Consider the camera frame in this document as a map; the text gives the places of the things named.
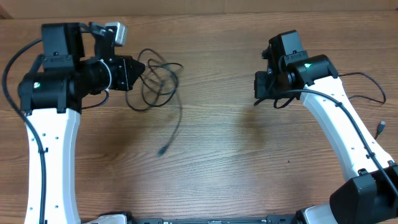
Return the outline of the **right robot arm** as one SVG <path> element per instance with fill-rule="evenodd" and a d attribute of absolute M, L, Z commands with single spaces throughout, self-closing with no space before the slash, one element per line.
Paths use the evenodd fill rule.
<path fill-rule="evenodd" d="M 300 100 L 331 144 L 344 184 L 320 205 L 293 215 L 269 215 L 267 223 L 379 223 L 397 217 L 397 163 L 376 142 L 345 93 L 325 55 L 310 57 L 295 30 L 269 41 L 267 69 L 254 80 L 257 103 Z"/>

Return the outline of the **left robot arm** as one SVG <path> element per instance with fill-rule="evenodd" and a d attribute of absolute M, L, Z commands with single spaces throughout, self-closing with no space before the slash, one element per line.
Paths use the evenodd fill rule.
<path fill-rule="evenodd" d="M 79 223 L 75 144 L 82 100 L 129 91 L 145 65 L 114 50 L 125 44 L 120 22 L 44 24 L 43 54 L 17 92 L 29 137 L 26 223 Z"/>

